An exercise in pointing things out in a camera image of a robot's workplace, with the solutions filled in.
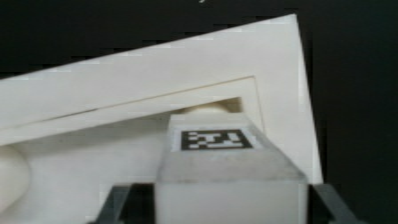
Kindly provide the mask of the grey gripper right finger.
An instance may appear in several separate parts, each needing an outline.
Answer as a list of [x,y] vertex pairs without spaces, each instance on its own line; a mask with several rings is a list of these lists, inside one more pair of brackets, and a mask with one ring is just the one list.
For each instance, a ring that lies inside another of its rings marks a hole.
[[312,188],[332,215],[328,224],[369,224],[356,218],[333,186],[330,184],[316,184]]

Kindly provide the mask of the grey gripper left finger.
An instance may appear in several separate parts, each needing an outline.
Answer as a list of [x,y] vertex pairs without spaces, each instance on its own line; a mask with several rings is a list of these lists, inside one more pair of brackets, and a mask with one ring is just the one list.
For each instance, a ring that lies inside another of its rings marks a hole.
[[129,187],[113,186],[99,209],[95,219],[86,224],[124,224],[124,205],[127,201]]

